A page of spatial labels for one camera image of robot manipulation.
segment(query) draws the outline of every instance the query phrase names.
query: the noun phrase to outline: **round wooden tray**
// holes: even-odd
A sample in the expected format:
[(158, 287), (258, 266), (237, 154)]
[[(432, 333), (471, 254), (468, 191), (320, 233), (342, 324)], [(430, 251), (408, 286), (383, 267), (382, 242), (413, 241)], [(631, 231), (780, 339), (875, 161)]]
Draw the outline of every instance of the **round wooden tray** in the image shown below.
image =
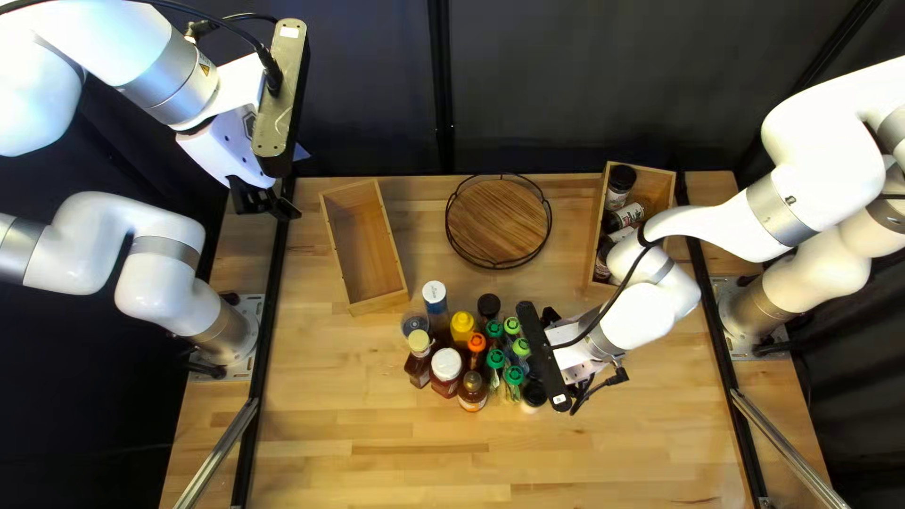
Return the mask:
[(552, 221), (540, 188), (515, 174), (466, 178), (446, 204), (452, 249), (487, 269), (510, 269), (537, 256)]

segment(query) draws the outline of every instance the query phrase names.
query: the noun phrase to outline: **wooden table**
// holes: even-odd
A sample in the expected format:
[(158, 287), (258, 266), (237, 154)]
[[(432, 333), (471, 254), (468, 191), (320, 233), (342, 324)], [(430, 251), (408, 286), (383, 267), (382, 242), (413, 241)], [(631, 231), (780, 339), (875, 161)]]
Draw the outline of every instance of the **wooden table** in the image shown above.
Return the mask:
[[(736, 192), (729, 172), (688, 177), (691, 203), (719, 203)], [(578, 287), (593, 248), (586, 229), (599, 175), (531, 178), (550, 198), (553, 231), (535, 260), (503, 272), (468, 265), (446, 242), (443, 210), (462, 178), (379, 179), (414, 298), (424, 282), (440, 279), (451, 310), (473, 311), (485, 292), (502, 299), (504, 312), (520, 300), (563, 316), (597, 304)], [(498, 400), (469, 414), (408, 383), (402, 309), (358, 318), (346, 312), (318, 192), (352, 181), (297, 185), (303, 214), (290, 229), (254, 507), (750, 507), (700, 307), (667, 337), (632, 351), (625, 362), (631, 381), (598, 392), (573, 418), (549, 408), (529, 416)], [(272, 230), (268, 217), (227, 215), (215, 289), (263, 292)], [(671, 245), (691, 272), (684, 242)], [(712, 245), (704, 254), (714, 275), (759, 272)], [(736, 366), (742, 389), (825, 470), (791, 364)], [(161, 507), (178, 498), (247, 392), (244, 382), (189, 385)], [(199, 507), (229, 506), (235, 449)], [(768, 482), (791, 477), (778, 463), (764, 468)], [(781, 486), (795, 495), (803, 488), (793, 483)]]

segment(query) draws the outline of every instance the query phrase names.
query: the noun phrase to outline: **metal mounting plate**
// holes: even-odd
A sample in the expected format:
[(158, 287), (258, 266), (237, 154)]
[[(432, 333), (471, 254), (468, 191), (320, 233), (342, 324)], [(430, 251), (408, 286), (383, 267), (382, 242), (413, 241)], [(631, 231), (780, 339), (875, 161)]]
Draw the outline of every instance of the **metal mounting plate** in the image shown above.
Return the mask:
[[(744, 290), (743, 286), (738, 286), (736, 283), (737, 280), (737, 276), (710, 277), (710, 285), (713, 288), (713, 295), (716, 297), (717, 303)], [(767, 355), (758, 357), (751, 352), (751, 348), (754, 345), (747, 341), (733, 341), (732, 335), (725, 329), (723, 330), (723, 334), (726, 336), (726, 346), (729, 348), (729, 356), (732, 360), (782, 360), (791, 358), (791, 355), (787, 351), (768, 353)], [(771, 332), (770, 337), (777, 343), (789, 341), (785, 325), (781, 325), (778, 329)]]

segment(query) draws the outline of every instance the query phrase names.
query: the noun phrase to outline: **bottle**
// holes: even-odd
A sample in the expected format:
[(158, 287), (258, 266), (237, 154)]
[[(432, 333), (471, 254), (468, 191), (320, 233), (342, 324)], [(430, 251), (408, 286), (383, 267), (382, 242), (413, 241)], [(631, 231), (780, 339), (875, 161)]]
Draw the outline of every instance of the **bottle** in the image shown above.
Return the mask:
[(441, 348), (431, 359), (431, 389), (446, 399), (452, 398), (459, 388), (462, 373), (462, 357), (452, 348)]
[(472, 334), (468, 340), (468, 351), (471, 353), (468, 360), (468, 369), (480, 371), (484, 367), (484, 351), (487, 349), (487, 340), (480, 332)]
[(500, 350), (506, 350), (506, 345), (503, 340), (503, 324), (496, 321), (491, 320), (487, 322), (487, 326), (484, 327), (484, 337), (487, 338), (487, 341), (490, 342), (491, 348), (498, 348)]
[(428, 281), (421, 289), (424, 307), (430, 322), (429, 331), (441, 348), (451, 347), (450, 312), (446, 307), (446, 286), (439, 281)]
[(530, 373), (528, 365), (528, 357), (531, 355), (531, 348), (528, 346), (528, 340), (518, 338), (512, 343), (512, 353), (516, 356), (515, 365), (521, 368), (521, 372), (525, 375)]
[(500, 297), (485, 293), (478, 299), (478, 331), (484, 331), (487, 322), (496, 320), (500, 314)]
[(536, 414), (547, 402), (547, 391), (537, 380), (530, 380), (521, 391), (521, 411)]
[(506, 380), (506, 400), (511, 403), (519, 403), (521, 401), (521, 382), (525, 380), (525, 375), (518, 366), (509, 366), (503, 374)]
[(604, 230), (607, 232), (615, 232), (629, 226), (631, 223), (638, 223), (644, 220), (648, 212), (651, 211), (651, 204), (645, 199), (638, 198), (619, 210), (606, 213), (604, 219)]
[(473, 370), (467, 371), (459, 384), (459, 406), (469, 412), (477, 412), (487, 404), (488, 394), (488, 384), (484, 383), (481, 374)]
[(503, 378), (503, 368), (506, 365), (506, 354), (502, 350), (493, 349), (487, 353), (487, 379), (491, 384), (491, 391), (500, 386)]
[(634, 168), (630, 166), (621, 164), (613, 167), (610, 170), (610, 179), (606, 183), (604, 210), (609, 212), (624, 207), (637, 178), (638, 175), (634, 172)]
[(456, 312), (450, 321), (452, 343), (460, 351), (468, 351), (468, 340), (474, 334), (474, 317), (467, 311)]
[(415, 329), (408, 335), (408, 348), (411, 353), (405, 360), (403, 369), (408, 379), (418, 389), (423, 389), (431, 379), (431, 340), (427, 332)]

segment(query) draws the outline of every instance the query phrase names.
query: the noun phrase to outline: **wooden box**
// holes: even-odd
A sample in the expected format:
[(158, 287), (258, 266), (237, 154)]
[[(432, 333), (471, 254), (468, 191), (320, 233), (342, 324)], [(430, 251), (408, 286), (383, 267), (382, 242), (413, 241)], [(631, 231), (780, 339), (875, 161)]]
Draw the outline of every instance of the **wooden box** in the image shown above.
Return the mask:
[(359, 316), (408, 302), (408, 288), (380, 186), (374, 179), (320, 193), (348, 312)]
[(643, 197), (647, 199), (652, 207), (653, 212), (645, 215), (645, 220), (653, 217), (667, 208), (672, 207), (673, 192), (676, 185), (676, 174), (672, 171), (664, 169), (647, 168), (634, 164), (620, 163), (609, 161), (606, 163), (606, 170), (600, 178), (600, 185), (595, 189), (594, 204), (591, 210), (593, 222), (589, 226), (588, 243), (587, 243), (587, 261), (585, 270), (585, 294), (588, 296), (607, 296), (615, 286), (612, 284), (598, 283), (594, 281), (594, 262), (597, 257), (595, 248), (597, 247), (597, 239), (600, 238), (602, 229), (601, 221), (604, 218), (604, 202), (606, 198), (606, 184), (610, 179), (610, 168), (617, 165), (625, 164), (634, 168), (638, 178), (632, 187), (632, 194), (629, 195), (626, 204), (634, 201), (634, 198)]

